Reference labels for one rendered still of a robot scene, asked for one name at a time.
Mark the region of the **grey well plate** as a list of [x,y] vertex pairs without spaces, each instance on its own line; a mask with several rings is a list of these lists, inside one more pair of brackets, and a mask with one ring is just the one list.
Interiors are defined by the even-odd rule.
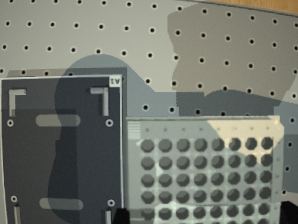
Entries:
[[278,115],[126,117],[130,224],[279,224],[283,152]]

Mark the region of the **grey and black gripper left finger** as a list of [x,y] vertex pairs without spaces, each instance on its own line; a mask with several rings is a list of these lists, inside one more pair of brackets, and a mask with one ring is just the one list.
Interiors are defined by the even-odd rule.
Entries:
[[130,212],[127,208],[117,208],[112,224],[130,224]]

